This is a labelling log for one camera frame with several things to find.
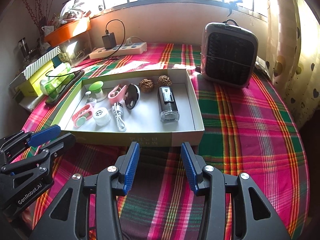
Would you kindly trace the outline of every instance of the black charger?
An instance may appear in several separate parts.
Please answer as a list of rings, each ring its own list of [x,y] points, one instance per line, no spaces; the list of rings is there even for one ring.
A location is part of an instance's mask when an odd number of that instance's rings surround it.
[[[113,49],[116,44],[116,38],[114,33],[109,33],[108,30],[106,30],[106,35],[102,36],[103,46],[105,49]]]

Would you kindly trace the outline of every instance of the white wall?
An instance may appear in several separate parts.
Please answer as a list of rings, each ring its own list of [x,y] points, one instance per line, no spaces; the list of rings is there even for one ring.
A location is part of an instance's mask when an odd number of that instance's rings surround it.
[[[54,0],[51,15],[59,13],[62,3]],[[29,49],[36,46],[39,33],[21,0],[15,0],[0,22],[0,138],[22,128],[28,118],[27,112],[13,99],[9,84],[23,66],[18,41],[25,37]]]
[[[204,27],[210,22],[225,21],[228,14],[227,8],[196,3],[140,5],[93,18],[90,36],[94,47],[103,47],[101,36],[105,34],[106,23],[112,19],[120,19],[125,25],[126,38],[138,36],[146,42],[200,45]],[[268,23],[238,11],[233,11],[228,18],[257,36],[258,56],[265,60]],[[115,33],[117,44],[121,44],[121,23],[111,22],[108,30]]]
[[[36,45],[37,28],[30,21],[27,10],[15,1],[0,22],[0,138],[19,131],[28,118],[27,112],[12,99],[9,84],[23,66],[18,41],[25,37],[29,49]]]

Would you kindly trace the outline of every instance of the white power strip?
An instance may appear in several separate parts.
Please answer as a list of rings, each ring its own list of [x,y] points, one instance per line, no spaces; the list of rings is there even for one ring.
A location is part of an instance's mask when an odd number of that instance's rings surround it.
[[[105,49],[100,48],[94,50],[89,54],[90,59],[109,57],[112,53],[114,53],[120,45],[114,47],[113,49]],[[113,56],[124,56],[124,55],[133,55],[133,54],[141,54],[142,52],[147,50],[146,42],[133,43],[130,46],[123,45]]]

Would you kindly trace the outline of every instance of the pink case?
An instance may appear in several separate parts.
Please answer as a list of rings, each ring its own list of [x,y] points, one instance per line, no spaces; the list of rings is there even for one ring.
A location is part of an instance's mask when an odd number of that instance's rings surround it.
[[[72,116],[72,121],[73,121],[73,125],[76,128],[79,128],[79,126],[76,126],[76,122],[77,120],[84,116],[85,114],[89,113],[89,116],[86,117],[87,120],[89,120],[90,118],[93,117],[93,107],[91,104],[87,104],[84,107],[82,107],[78,112],[76,112],[73,116]]]
[[[114,103],[120,102],[124,99],[125,92],[127,91],[128,86],[125,85],[123,88],[121,88],[120,91],[118,89],[121,87],[121,85],[117,85],[111,92],[108,94],[109,102],[111,105]]]

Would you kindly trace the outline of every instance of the striped box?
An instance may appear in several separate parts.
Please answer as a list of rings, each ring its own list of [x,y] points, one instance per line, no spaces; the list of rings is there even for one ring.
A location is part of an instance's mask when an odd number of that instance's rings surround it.
[[[26,67],[24,71],[22,71],[9,85],[10,89],[16,93],[18,91],[18,87],[32,77],[43,65],[45,65],[48,61],[53,59],[55,56],[61,53],[60,47],[57,46],[54,49],[47,52],[41,58],[39,58],[36,62],[30,64]]]

